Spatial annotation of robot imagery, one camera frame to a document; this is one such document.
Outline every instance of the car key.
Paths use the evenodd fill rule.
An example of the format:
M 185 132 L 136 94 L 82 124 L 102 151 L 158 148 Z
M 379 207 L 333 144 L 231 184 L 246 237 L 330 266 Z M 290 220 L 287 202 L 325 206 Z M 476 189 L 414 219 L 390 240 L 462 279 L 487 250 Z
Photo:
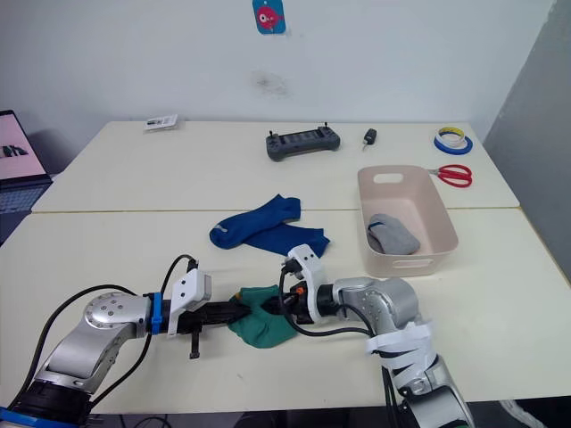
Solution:
M 367 134 L 365 134 L 365 136 L 363 137 L 363 151 L 365 151 L 365 148 L 368 145 L 374 144 L 376 139 L 377 139 L 377 130 L 371 128 L 369 131 L 367 131 Z

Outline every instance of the laptop screen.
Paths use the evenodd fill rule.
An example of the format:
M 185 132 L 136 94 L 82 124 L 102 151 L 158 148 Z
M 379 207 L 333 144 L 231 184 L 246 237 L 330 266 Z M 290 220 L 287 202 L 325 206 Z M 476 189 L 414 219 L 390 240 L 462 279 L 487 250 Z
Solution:
M 0 114 L 0 180 L 45 173 L 13 113 Z

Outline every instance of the small card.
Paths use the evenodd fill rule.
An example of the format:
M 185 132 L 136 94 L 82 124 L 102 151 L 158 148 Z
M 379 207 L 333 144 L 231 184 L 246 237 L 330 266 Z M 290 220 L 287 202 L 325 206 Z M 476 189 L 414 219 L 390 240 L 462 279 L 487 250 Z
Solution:
M 152 131 L 154 129 L 173 129 L 177 125 L 177 119 L 177 114 L 148 119 L 145 122 L 145 131 Z

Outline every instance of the scissors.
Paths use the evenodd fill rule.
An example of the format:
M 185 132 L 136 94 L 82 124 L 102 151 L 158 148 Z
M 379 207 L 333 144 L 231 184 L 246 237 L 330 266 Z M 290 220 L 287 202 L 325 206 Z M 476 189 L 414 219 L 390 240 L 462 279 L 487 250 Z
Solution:
M 454 187 L 468 187 L 472 184 L 472 170 L 464 165 L 444 165 L 439 169 L 429 169 L 428 172 Z

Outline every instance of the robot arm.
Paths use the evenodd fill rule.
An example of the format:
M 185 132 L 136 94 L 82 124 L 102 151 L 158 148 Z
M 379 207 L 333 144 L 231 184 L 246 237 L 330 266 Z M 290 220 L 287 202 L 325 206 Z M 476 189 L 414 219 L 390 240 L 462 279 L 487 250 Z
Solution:
M 147 347 L 152 334 L 191 333 L 190 358 L 198 358 L 203 325 L 230 323 L 250 313 L 238 303 L 208 302 L 210 297 L 211 278 L 192 268 L 173 284 L 171 300 L 163 300 L 159 292 L 108 292 L 91 300 L 79 324 L 55 347 L 28 389 L 9 409 L 0 410 L 0 427 L 6 422 L 62 428 L 83 424 L 94 406 L 92 395 L 129 339 L 149 334 Z
M 337 311 L 341 304 L 353 306 L 367 318 L 376 334 L 367 341 L 367 352 L 380 355 L 381 365 L 404 397 L 400 418 L 406 426 L 474 427 L 443 358 L 433 349 L 431 325 L 422 319 L 417 295 L 407 282 L 357 277 L 327 284 L 319 259 L 307 245 L 288 253 L 285 269 L 303 280 L 287 295 L 298 322 L 321 323 L 323 316 L 335 312 L 342 319 L 360 320 L 351 311 Z M 300 290 L 307 290 L 307 295 Z

